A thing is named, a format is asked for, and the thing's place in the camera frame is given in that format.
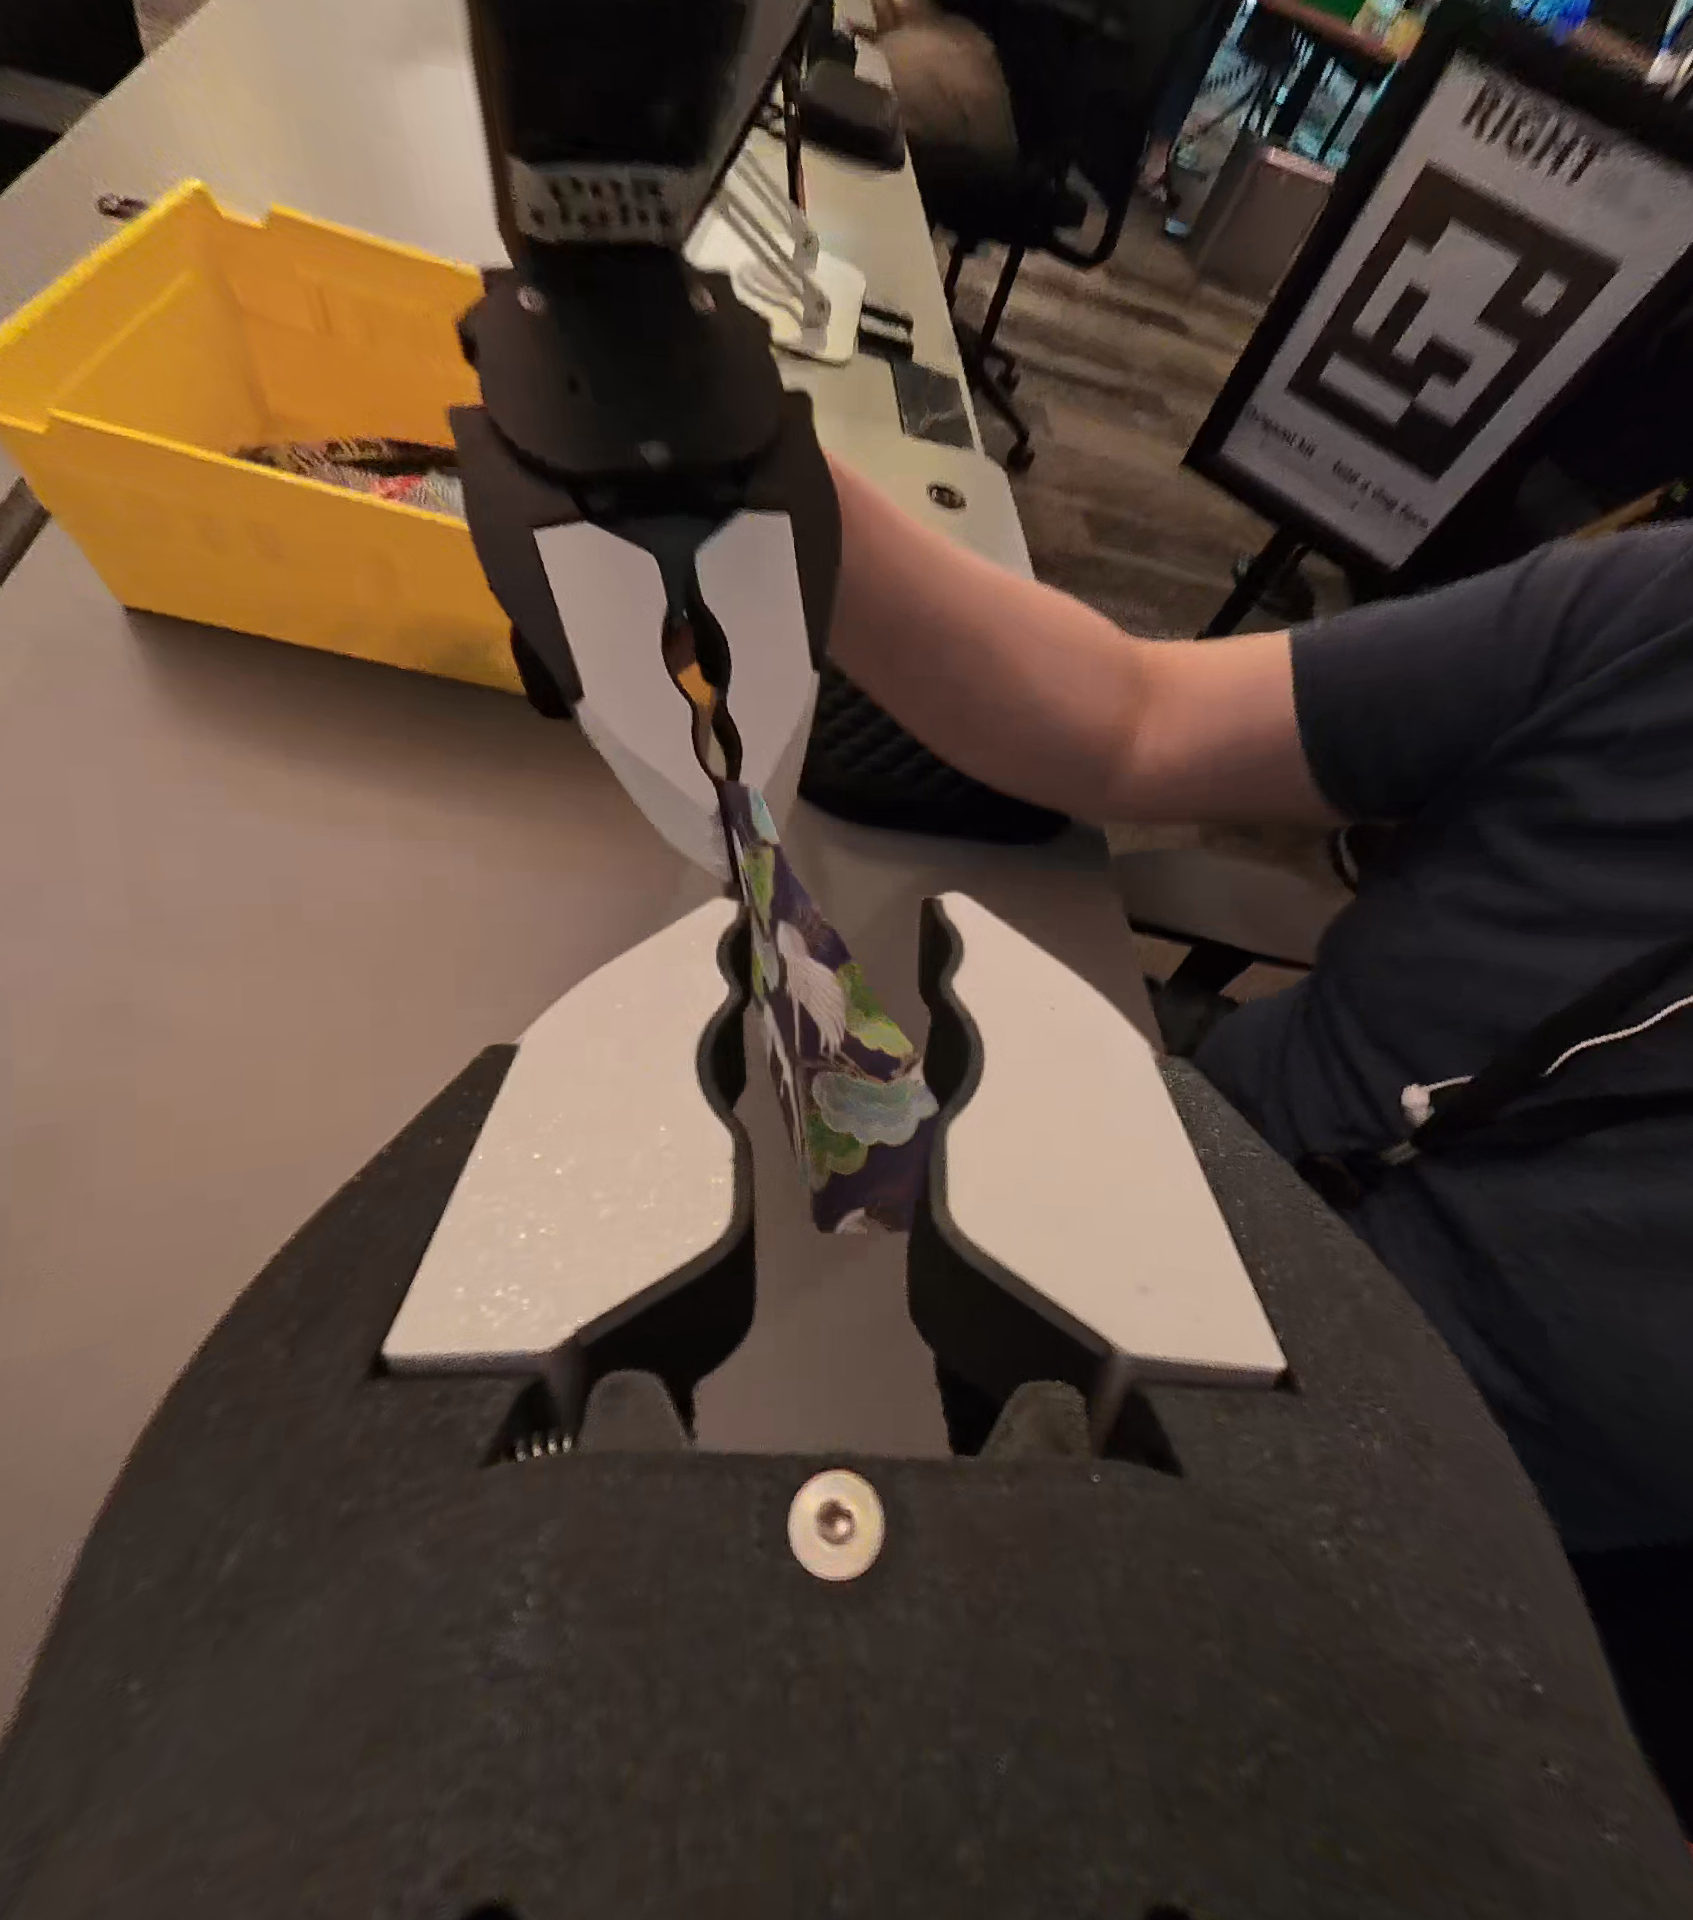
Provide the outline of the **person's right forearm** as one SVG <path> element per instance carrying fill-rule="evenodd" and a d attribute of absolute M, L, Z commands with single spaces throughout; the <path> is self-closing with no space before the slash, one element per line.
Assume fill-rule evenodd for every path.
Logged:
<path fill-rule="evenodd" d="M 828 458 L 830 657 L 960 774 L 1095 826 L 1338 829 L 1296 724 L 1290 635 L 1142 638 L 920 526 Z"/>

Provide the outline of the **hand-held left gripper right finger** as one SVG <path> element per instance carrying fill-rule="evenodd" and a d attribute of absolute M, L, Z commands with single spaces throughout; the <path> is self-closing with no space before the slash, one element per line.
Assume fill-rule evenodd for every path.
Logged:
<path fill-rule="evenodd" d="M 909 1308 L 979 1388 L 1270 1388 L 1286 1357 L 1169 1092 L 1088 981 L 964 892 L 920 910 L 941 1107 Z"/>

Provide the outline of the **white desk stand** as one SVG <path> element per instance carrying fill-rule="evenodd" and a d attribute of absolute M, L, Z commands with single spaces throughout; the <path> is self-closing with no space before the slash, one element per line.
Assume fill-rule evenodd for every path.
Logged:
<path fill-rule="evenodd" d="M 694 226 L 687 261 L 729 283 L 772 349 L 839 369 L 859 351 L 867 283 L 825 249 L 792 175 L 778 140 L 750 135 Z"/>

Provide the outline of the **black quilted object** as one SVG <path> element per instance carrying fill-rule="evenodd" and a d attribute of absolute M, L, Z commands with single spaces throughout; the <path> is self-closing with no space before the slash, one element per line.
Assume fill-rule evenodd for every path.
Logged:
<path fill-rule="evenodd" d="M 846 824 L 979 847 L 1043 847 L 1072 824 L 960 774 L 833 663 L 818 670 L 798 795 Z"/>

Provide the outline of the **black sign stand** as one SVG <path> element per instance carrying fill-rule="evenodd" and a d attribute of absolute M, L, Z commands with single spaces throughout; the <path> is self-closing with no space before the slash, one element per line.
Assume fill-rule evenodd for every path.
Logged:
<path fill-rule="evenodd" d="M 1216 641 L 1292 631 L 1348 613 L 1356 601 L 1356 583 L 1337 559 L 1296 530 L 1278 526 L 1257 550 L 1237 559 L 1233 585 L 1194 636 Z"/>

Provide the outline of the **person's navy shirt torso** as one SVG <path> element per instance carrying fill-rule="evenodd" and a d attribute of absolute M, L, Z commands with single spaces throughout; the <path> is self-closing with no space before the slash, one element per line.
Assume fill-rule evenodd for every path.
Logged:
<path fill-rule="evenodd" d="M 1693 520 L 1292 636 L 1354 899 L 1197 1069 L 1408 1290 L 1693 1841 Z"/>

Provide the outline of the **yellow plastic bin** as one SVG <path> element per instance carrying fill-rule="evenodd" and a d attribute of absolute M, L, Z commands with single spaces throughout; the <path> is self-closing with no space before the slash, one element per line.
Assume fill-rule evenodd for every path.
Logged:
<path fill-rule="evenodd" d="M 462 262 L 186 181 L 0 322 L 0 446 L 126 610 L 519 696 L 461 518 L 247 458 L 450 446 L 481 295 Z"/>

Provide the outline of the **black framed tag sign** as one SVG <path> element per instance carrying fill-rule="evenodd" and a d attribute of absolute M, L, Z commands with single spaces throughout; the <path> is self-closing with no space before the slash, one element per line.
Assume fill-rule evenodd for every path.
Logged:
<path fill-rule="evenodd" d="M 1403 573 L 1693 283 L 1693 108 L 1492 4 L 1440 4 L 1184 466 Z"/>

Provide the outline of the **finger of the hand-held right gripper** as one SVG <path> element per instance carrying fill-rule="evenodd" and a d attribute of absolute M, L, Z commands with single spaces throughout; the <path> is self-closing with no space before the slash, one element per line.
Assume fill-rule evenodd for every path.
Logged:
<path fill-rule="evenodd" d="M 538 530 L 535 545 L 577 672 L 581 731 L 656 834 L 724 884 L 715 690 L 660 562 L 589 522 Z"/>
<path fill-rule="evenodd" d="M 816 670 L 785 512 L 743 511 L 696 554 L 698 606 L 711 616 L 684 668 L 684 793 L 715 814 L 715 780 L 743 782 L 783 814 L 801 780 L 816 709 Z"/>

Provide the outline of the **pile of patterned papers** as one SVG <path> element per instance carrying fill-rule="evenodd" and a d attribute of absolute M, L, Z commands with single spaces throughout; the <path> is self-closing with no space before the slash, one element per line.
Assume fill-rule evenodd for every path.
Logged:
<path fill-rule="evenodd" d="M 464 480 L 450 445 L 338 438 L 242 446 L 234 458 L 255 469 L 341 488 L 367 498 L 467 522 Z"/>

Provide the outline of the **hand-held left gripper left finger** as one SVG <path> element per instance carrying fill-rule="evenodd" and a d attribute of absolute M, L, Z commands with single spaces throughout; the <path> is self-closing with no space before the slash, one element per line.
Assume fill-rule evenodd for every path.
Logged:
<path fill-rule="evenodd" d="M 738 1244 L 750 1165 L 717 1049 L 747 997 L 715 899 L 591 972 L 516 1042 L 381 1345 L 399 1376 L 577 1381 Z"/>

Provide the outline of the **dark phone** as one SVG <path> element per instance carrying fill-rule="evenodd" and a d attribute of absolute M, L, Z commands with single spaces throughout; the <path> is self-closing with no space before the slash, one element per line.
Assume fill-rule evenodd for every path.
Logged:
<path fill-rule="evenodd" d="M 890 372 L 899 424 L 907 438 L 952 451 L 977 446 L 958 378 L 912 356 L 894 356 Z"/>

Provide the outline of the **crane patterned origami paper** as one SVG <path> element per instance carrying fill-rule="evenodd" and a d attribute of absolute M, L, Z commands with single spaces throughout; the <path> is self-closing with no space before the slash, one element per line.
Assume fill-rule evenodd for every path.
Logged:
<path fill-rule="evenodd" d="M 905 1236 L 938 1126 L 920 1051 L 798 879 L 765 797 L 717 787 L 770 1084 L 826 1236 Z"/>

